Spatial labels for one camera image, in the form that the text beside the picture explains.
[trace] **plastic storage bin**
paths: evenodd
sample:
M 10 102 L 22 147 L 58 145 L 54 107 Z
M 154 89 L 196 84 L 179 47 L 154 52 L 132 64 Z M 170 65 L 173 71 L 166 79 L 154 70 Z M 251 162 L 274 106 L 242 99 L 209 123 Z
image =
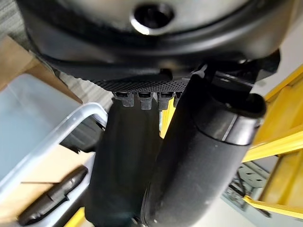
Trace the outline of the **plastic storage bin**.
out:
M 29 74 L 0 91 L 0 200 L 91 115 L 106 125 L 99 104 L 81 105 Z

